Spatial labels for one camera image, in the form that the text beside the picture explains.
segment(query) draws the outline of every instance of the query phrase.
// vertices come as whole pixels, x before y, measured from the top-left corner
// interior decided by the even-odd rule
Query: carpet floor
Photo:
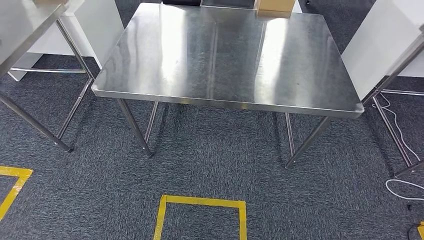
[[[126,26],[137,0],[116,0]],[[304,12],[324,15],[342,52],[373,0],[314,0]],[[97,65],[87,58],[92,69]],[[36,67],[78,68],[70,56],[43,56]],[[57,133],[86,81],[85,75],[28,73],[0,90]],[[419,78],[391,88],[423,90]],[[424,156],[424,98],[387,95],[404,138]],[[128,101],[142,130],[153,107]],[[287,170],[283,113],[160,103],[145,157],[116,100],[83,99],[63,138],[64,153],[0,104],[0,166],[32,169],[32,176],[0,222],[1,240],[151,240],[161,195],[246,202],[249,240],[407,239],[424,220],[424,204],[395,197],[385,187],[405,167],[375,108],[358,119],[334,119]],[[292,115],[299,147],[319,122]],[[404,177],[424,186],[423,171]],[[0,176],[0,199],[16,178]],[[421,196],[418,189],[393,189]],[[416,230],[411,239],[419,239]],[[235,208],[168,203],[162,240],[239,239]]]

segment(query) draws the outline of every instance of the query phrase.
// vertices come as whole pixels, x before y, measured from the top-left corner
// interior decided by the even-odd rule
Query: cable
[[[419,201],[424,201],[424,198],[417,198],[417,197],[405,197],[405,196],[401,196],[401,195],[399,195],[399,194],[396,194],[396,193],[394,193],[390,188],[389,188],[389,185],[388,185],[388,183],[389,182],[400,182],[400,183],[404,183],[404,184],[409,184],[409,185],[412,185],[412,186],[414,186],[414,187],[418,187],[418,188],[420,188],[420,189],[422,189],[422,190],[424,190],[424,186],[420,186],[420,185],[417,185],[417,184],[415,184],[415,183],[412,183],[412,182],[409,182],[409,181],[404,181],[404,180],[399,180],[399,179],[389,179],[389,180],[387,180],[386,182],[385,182],[385,187],[387,188],[387,190],[389,190],[389,192],[391,192],[391,194],[393,194],[393,195],[395,195],[396,197],[399,197],[399,198],[401,198],[401,199],[406,199],[406,200],[419,200]]]
[[[390,109],[388,109],[388,107],[390,107],[392,104],[390,103],[390,101],[382,94],[380,93],[380,95],[384,98],[384,100],[387,102],[386,106],[382,106],[381,108],[388,111],[389,113],[392,113],[394,115],[394,124],[396,125],[397,130],[399,131],[400,134],[400,140],[402,141],[403,145],[416,157],[416,159],[421,162],[421,159],[418,157],[418,155],[407,145],[407,143],[404,140],[404,134],[402,133],[401,128],[398,125],[398,115],[396,115],[396,113]]]

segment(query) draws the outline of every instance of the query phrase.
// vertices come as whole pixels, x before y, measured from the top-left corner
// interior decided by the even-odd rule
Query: yellow tape
[[[247,240],[248,239],[248,226],[247,226],[248,217],[246,216],[245,201],[239,201],[238,217],[240,219],[240,240]]]
[[[416,228],[418,230],[419,236],[424,240],[424,221],[421,221],[420,226]]]
[[[193,205],[207,205],[207,206],[218,206],[228,208],[239,208],[241,201],[213,199],[213,198],[201,198],[191,196],[166,196],[167,203],[174,204],[193,204]]]
[[[165,220],[165,211],[167,209],[167,203],[236,208],[238,209],[238,216],[240,220],[240,227],[239,227],[240,240],[248,239],[245,201],[233,201],[233,200],[191,197],[191,196],[162,195],[162,197],[160,198],[159,210],[157,212],[156,228],[154,229],[153,240],[161,240],[162,229],[164,227],[164,220]]]
[[[33,171],[31,169],[17,168],[17,167],[11,167],[11,166],[10,167],[0,166],[0,175],[18,177],[16,183],[12,187],[12,190],[10,190],[10,192],[7,194],[6,198],[0,205],[0,221],[6,215],[6,212],[11,207],[19,191],[21,191],[25,182],[31,176],[32,173]]]
[[[161,240],[162,228],[164,227],[165,211],[167,210],[167,196],[160,198],[159,210],[157,211],[156,228],[154,229],[153,240]]]

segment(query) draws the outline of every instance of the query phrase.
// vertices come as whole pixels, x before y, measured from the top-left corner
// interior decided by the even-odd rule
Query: metal frame
[[[65,152],[71,152],[72,149],[67,146],[65,143],[61,141],[66,129],[69,126],[69,123],[71,122],[72,118],[75,115],[75,112],[77,111],[78,107],[80,106],[81,101],[83,100],[83,97],[85,96],[88,88],[94,81],[94,76],[91,73],[89,67],[87,66],[86,62],[84,61],[82,55],[78,51],[74,41],[72,40],[69,33],[66,31],[62,21],[60,19],[56,20],[56,25],[59,28],[59,31],[61,32],[62,36],[68,43],[69,47],[71,48],[72,52],[74,53],[76,59],[80,63],[82,69],[36,69],[36,68],[21,68],[21,67],[12,67],[10,70],[12,71],[21,71],[21,72],[40,72],[40,73],[85,73],[88,75],[88,80],[85,83],[84,87],[82,88],[81,93],[79,94],[78,98],[76,99],[75,103],[72,106],[72,109],[68,113],[62,127],[60,128],[59,133],[57,136],[55,136],[53,133],[51,133],[47,128],[45,128],[41,123],[39,123],[37,120],[35,120],[31,115],[26,113],[22,108],[20,108],[18,105],[16,105],[11,99],[6,97],[5,95],[0,93],[0,102],[4,103],[8,108],[10,108],[12,111],[14,111],[16,114],[21,116],[25,121],[27,121],[29,124],[31,124],[34,128],[36,128],[38,131],[40,131],[43,135],[45,135],[47,138],[52,140],[56,145],[58,145],[60,148],[65,150]]]
[[[158,101],[154,102],[153,109],[151,111],[150,119],[148,121],[147,130],[145,133],[145,136],[143,137],[142,132],[140,131],[139,126],[137,125],[137,122],[131,113],[130,107],[128,106],[125,99],[118,98],[117,99],[120,108],[122,109],[122,112],[124,113],[129,125],[131,126],[132,131],[134,132],[135,136],[137,137],[141,147],[143,148],[145,154],[148,157],[151,157],[153,153],[149,149],[148,141],[150,137],[150,133],[152,131],[153,123],[155,121],[156,112],[158,110]],[[301,155],[309,148],[309,146],[312,145],[314,140],[320,136],[320,134],[324,131],[324,129],[328,126],[328,124],[331,121],[331,118],[329,116],[324,116],[321,121],[319,122],[318,126],[310,133],[308,138],[303,142],[302,146],[299,147],[299,149],[296,151],[295,144],[293,140],[292,135],[292,125],[290,122],[290,115],[288,112],[285,113],[285,121],[287,126],[287,135],[288,135],[288,142],[290,147],[290,154],[291,158],[290,160],[285,164],[285,168],[289,169],[293,166],[294,163],[301,157]]]
[[[142,132],[140,131],[140,128],[137,125],[137,122],[136,122],[133,114],[131,113],[131,110],[130,110],[130,107],[128,106],[128,104],[127,104],[127,101],[125,101],[125,99],[122,99],[122,98],[118,98],[117,101],[119,103],[120,108],[122,109],[123,114],[125,115],[126,119],[128,120],[129,125],[131,126],[132,132],[135,134],[135,136],[138,139],[138,142],[140,143],[141,147],[143,148],[144,153],[148,157],[151,157],[153,154],[150,151],[147,143],[149,141],[150,133],[152,131],[153,122],[155,121],[156,111],[158,110],[159,102],[158,101],[154,102],[154,106],[153,106],[153,110],[151,112],[150,120],[148,121],[147,131],[146,131],[145,137],[143,137]]]
[[[410,158],[408,157],[407,152],[405,151],[404,145],[399,140],[399,137],[397,136],[397,134],[396,134],[395,130],[393,129],[389,119],[387,118],[386,114],[384,113],[384,109],[380,105],[380,103],[377,99],[377,95],[380,94],[380,93],[387,93],[387,94],[424,96],[424,92],[385,89],[423,51],[424,51],[424,40],[399,65],[399,67],[397,67],[396,70],[393,71],[392,74],[390,74],[386,79],[382,80],[380,82],[380,84],[374,88],[374,91],[371,91],[371,93],[368,94],[368,96],[365,98],[365,100],[362,101],[363,105],[368,103],[370,100],[372,100],[375,103],[375,106],[378,110],[378,113],[380,114],[385,126],[387,127],[387,130],[388,130],[391,138],[393,139],[393,142],[395,143],[397,149],[399,150],[400,155],[402,156],[402,158],[403,158],[403,160],[406,164],[406,168],[394,173],[394,176],[396,178],[399,178],[399,177],[406,175],[408,173],[413,173],[418,169],[424,169],[424,161],[420,161],[417,164],[413,164],[411,162]]]

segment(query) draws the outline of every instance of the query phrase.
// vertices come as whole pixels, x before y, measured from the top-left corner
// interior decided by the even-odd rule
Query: table top
[[[63,0],[1,0],[0,76],[65,12]]]
[[[142,3],[96,96],[356,118],[364,111],[324,17]]]

